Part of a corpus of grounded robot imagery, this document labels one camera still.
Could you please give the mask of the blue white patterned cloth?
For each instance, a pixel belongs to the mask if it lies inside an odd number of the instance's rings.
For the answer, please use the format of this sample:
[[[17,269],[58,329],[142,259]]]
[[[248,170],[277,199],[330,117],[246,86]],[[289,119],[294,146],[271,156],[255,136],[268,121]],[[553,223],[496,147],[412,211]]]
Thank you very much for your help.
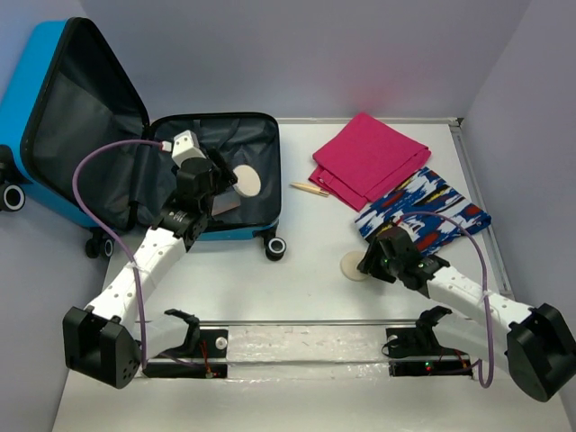
[[[422,255],[491,225],[491,216],[427,166],[363,209],[355,227],[367,241],[399,221]]]

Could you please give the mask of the pink cloth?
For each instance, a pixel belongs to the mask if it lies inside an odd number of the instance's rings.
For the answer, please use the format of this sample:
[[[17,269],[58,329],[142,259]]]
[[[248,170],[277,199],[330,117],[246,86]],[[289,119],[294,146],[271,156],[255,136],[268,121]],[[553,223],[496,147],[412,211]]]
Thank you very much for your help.
[[[421,169],[429,148],[361,112],[316,150],[309,180],[361,211]]]

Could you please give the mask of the wooden stick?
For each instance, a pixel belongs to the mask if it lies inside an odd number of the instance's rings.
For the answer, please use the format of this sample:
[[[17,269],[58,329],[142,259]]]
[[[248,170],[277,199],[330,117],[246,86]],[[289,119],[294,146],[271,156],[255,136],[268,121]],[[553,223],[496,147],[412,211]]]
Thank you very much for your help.
[[[329,197],[329,192],[324,190],[321,187],[318,187],[314,184],[304,184],[304,183],[297,183],[297,182],[292,182],[290,183],[290,187],[309,193],[309,194],[315,194],[317,196],[322,196],[322,197]]]

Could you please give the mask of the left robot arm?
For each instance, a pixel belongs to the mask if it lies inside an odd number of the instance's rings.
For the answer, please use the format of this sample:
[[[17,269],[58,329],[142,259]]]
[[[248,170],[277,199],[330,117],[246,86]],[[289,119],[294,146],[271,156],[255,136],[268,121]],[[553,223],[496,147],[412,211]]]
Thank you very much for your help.
[[[96,298],[64,316],[68,369],[116,389],[126,387],[150,358],[193,353],[200,321],[177,309],[147,322],[144,305],[168,271],[205,232],[215,196],[238,181],[223,156],[209,149],[188,157],[176,174],[176,188],[148,228],[136,253]]]

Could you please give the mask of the beige round disc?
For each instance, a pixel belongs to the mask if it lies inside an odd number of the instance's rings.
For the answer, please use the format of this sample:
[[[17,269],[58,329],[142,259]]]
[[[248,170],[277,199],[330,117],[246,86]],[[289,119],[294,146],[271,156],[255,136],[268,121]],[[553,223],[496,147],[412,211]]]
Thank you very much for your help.
[[[353,282],[363,282],[369,278],[368,274],[364,274],[358,270],[358,265],[363,257],[363,252],[351,251],[341,258],[339,267],[345,278]]]
[[[261,180],[257,171],[249,165],[239,165],[233,168],[237,182],[233,185],[237,194],[244,198],[253,198],[261,191]]]

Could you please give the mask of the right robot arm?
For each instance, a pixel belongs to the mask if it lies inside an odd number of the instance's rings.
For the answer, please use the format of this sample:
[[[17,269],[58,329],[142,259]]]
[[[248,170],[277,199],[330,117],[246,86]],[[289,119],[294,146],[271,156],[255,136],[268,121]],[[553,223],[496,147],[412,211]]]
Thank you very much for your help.
[[[387,283],[401,282],[438,307],[414,331],[416,346],[462,350],[508,373],[530,398],[549,401],[575,375],[575,338],[554,306],[513,301],[484,288],[437,255],[423,256],[401,227],[374,237],[356,269]]]

